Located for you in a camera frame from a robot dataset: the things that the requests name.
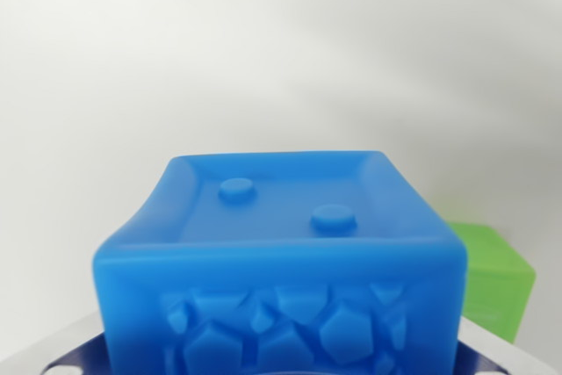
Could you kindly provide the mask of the black-padded silver gripper right finger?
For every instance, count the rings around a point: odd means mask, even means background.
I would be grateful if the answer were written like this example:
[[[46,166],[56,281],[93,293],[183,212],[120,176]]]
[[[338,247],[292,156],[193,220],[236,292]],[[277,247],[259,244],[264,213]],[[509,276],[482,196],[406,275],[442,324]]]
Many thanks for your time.
[[[554,369],[469,320],[458,332],[457,374],[547,375]]]

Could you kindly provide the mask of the black-padded silver gripper left finger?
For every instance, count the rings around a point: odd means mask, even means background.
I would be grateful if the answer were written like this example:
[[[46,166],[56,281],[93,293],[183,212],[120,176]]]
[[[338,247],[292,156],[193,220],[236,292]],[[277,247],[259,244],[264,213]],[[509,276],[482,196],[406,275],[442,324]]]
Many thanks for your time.
[[[106,374],[106,343],[99,312],[50,336],[47,351],[42,374]]]

